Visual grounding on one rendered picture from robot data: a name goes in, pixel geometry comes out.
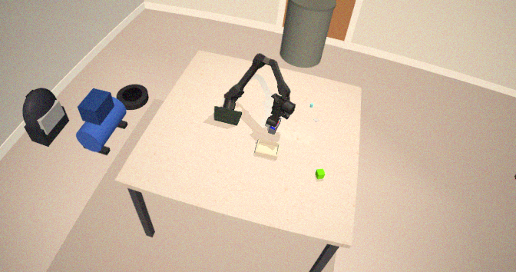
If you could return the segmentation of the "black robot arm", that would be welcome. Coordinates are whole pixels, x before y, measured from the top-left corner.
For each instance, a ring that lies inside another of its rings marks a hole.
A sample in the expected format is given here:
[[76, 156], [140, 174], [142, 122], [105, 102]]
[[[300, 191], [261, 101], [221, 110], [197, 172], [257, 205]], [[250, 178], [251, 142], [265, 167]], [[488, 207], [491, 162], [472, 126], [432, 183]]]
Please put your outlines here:
[[278, 62], [274, 59], [268, 58], [261, 53], [257, 53], [253, 59], [253, 63], [246, 72], [246, 74], [233, 85], [228, 92], [226, 92], [223, 97], [224, 103], [222, 108], [234, 110], [236, 106], [236, 101], [239, 97], [242, 97], [242, 94], [245, 85], [248, 81], [253, 77], [256, 72], [262, 68], [264, 65], [269, 65], [272, 68], [273, 74], [277, 81], [277, 88], [280, 95], [277, 93], [271, 95], [274, 98], [273, 106], [275, 108], [282, 108], [278, 117], [283, 117], [286, 120], [290, 117], [290, 115], [295, 111], [296, 104], [290, 101], [290, 93], [291, 90], [288, 84], [284, 81], [282, 73], [280, 71]]

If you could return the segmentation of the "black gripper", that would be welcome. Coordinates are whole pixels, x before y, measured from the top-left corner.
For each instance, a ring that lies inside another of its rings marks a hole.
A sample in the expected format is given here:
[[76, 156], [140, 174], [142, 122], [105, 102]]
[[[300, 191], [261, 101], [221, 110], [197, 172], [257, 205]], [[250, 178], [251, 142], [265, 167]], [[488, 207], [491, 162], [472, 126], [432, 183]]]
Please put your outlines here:
[[271, 125], [273, 127], [276, 127], [278, 121], [279, 121], [279, 113], [281, 112], [282, 108], [275, 108], [274, 106], [272, 106], [272, 111], [270, 114], [270, 117], [267, 118], [266, 120], [266, 124], [268, 125]]

